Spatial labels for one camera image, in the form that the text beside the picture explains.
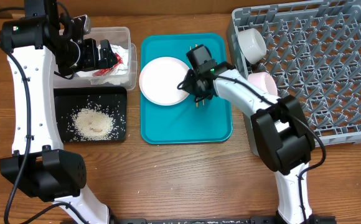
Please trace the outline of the red snack wrapper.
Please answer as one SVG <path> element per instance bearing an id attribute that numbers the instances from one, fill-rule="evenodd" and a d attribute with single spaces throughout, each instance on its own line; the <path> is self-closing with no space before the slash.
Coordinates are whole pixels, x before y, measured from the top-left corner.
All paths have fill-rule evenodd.
<path id="1" fill-rule="evenodd" d="M 94 72 L 92 74 L 92 76 L 93 77 L 100 77 L 100 76 L 105 76 L 107 74 L 110 74 L 118 65 L 123 63 L 123 59 L 121 58 L 121 56 L 119 54 L 115 53 L 115 57 L 117 59 L 116 64 L 114 64 L 111 68 L 105 68 L 105 69 L 98 70 L 97 72 Z"/>

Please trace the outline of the white napkin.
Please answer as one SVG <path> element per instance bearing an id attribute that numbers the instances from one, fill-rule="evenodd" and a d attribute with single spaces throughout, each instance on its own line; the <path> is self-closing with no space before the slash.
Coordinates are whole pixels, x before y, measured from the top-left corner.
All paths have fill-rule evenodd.
<path id="1" fill-rule="evenodd" d="M 92 74 L 98 70 L 92 70 L 89 72 L 77 72 L 76 77 L 87 78 L 92 85 L 100 85 L 104 83 L 110 83 L 113 85 L 124 84 L 129 81 L 129 50 L 124 49 L 120 45 L 111 44 L 111 50 L 113 53 L 117 53 L 123 59 L 123 63 L 118 65 L 110 74 L 100 77 L 93 77 Z"/>

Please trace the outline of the large white plate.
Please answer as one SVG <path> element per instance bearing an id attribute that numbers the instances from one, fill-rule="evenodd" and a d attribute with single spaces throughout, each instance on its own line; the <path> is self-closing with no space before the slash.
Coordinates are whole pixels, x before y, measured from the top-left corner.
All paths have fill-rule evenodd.
<path id="1" fill-rule="evenodd" d="M 147 63 L 139 75 L 139 88 L 150 102 L 172 106 L 184 101 L 189 94 L 177 88 L 189 70 L 183 61 L 174 57 L 159 57 Z"/>

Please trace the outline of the small white plate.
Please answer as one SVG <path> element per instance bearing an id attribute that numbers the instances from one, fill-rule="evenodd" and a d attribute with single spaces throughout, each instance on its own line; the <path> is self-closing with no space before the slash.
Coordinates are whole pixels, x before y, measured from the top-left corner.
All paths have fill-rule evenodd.
<path id="1" fill-rule="evenodd" d="M 247 78 L 248 82 L 270 95 L 277 96 L 277 86 L 273 77 L 267 72 L 251 73 Z"/>

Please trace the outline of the grey bowl of rice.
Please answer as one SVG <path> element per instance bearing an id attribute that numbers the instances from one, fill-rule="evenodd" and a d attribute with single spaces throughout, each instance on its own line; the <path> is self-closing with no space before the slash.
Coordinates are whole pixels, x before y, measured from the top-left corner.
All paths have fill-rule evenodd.
<path id="1" fill-rule="evenodd" d="M 250 64 L 259 62 L 266 55 L 266 44 L 263 36 L 251 28 L 238 33 L 238 43 L 242 54 Z"/>

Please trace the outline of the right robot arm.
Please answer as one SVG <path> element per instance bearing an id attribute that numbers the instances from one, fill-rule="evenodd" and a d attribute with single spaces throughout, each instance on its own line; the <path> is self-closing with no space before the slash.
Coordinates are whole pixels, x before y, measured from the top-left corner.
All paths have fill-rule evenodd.
<path id="1" fill-rule="evenodd" d="M 260 90 L 235 66 L 217 63 L 204 45 L 190 49 L 186 57 L 192 68 L 178 89 L 194 95 L 195 102 L 215 96 L 227 100 L 249 117 L 254 139 L 251 145 L 256 147 L 265 166 L 275 173 L 278 218 L 284 223 L 307 223 L 312 210 L 304 176 L 315 141 L 298 100 Z"/>

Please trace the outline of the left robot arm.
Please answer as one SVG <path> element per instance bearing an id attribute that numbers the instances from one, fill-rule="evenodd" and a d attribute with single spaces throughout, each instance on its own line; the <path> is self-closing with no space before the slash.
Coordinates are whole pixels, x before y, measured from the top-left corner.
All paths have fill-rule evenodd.
<path id="1" fill-rule="evenodd" d="M 107 40 L 85 38 L 87 16 L 59 13 L 56 1 L 26 1 L 23 9 L 23 18 L 5 22 L 0 31 L 16 109 L 12 154 L 0 160 L 0 172 L 14 190 L 64 209 L 77 223 L 116 223 L 87 186 L 83 157 L 63 148 L 53 78 L 110 68 L 117 58 Z"/>

